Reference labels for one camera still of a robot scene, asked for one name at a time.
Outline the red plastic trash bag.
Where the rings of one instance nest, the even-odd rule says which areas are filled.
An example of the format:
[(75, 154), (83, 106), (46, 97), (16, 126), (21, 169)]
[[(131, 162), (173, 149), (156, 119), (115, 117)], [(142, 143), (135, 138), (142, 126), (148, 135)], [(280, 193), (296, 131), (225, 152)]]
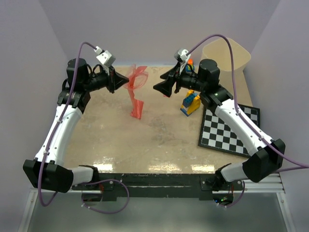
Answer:
[(124, 85), (132, 103), (131, 116), (137, 119), (141, 119), (142, 117), (144, 101), (136, 99), (135, 92), (141, 89), (147, 82), (149, 74), (146, 68), (147, 66), (131, 65), (126, 74), (129, 82)]

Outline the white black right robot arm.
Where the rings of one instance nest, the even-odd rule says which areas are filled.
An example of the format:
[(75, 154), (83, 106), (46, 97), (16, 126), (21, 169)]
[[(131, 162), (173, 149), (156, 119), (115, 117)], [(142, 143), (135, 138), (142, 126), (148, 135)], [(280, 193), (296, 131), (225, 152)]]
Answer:
[(202, 104), (219, 117), (242, 141), (250, 157), (244, 161), (227, 164), (216, 170), (211, 180), (213, 190), (225, 190), (233, 181), (249, 179), (258, 183), (282, 167), (285, 143), (274, 140), (260, 130), (236, 103), (236, 97), (219, 83), (220, 69), (212, 59), (203, 59), (198, 72), (186, 72), (177, 63), (162, 74), (162, 82), (153, 88), (167, 97), (180, 88), (198, 91)]

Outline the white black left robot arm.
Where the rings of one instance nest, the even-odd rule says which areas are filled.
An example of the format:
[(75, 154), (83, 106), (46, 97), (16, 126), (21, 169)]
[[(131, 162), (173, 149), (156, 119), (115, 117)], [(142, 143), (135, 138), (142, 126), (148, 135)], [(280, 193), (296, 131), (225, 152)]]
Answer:
[(70, 137), (90, 101), (90, 93), (107, 88), (111, 93), (129, 82), (129, 79), (110, 66), (106, 72), (99, 65), (99, 72), (90, 71), (83, 59), (72, 59), (67, 66), (67, 79), (58, 96), (55, 119), (43, 146), (33, 160), (25, 160), (23, 170), (35, 188), (66, 193), (83, 183), (88, 189), (100, 184), (97, 168), (81, 165), (64, 168), (64, 157)]

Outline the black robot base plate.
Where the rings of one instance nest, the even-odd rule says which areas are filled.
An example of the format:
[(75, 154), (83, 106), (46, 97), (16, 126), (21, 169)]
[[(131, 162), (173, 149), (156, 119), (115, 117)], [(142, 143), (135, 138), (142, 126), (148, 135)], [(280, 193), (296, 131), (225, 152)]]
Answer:
[(78, 184), (73, 190), (82, 191), (87, 200), (115, 202), (119, 198), (196, 198), (211, 201), (219, 191), (242, 190), (239, 180), (215, 183), (215, 174), (134, 174), (99, 173), (94, 182)]

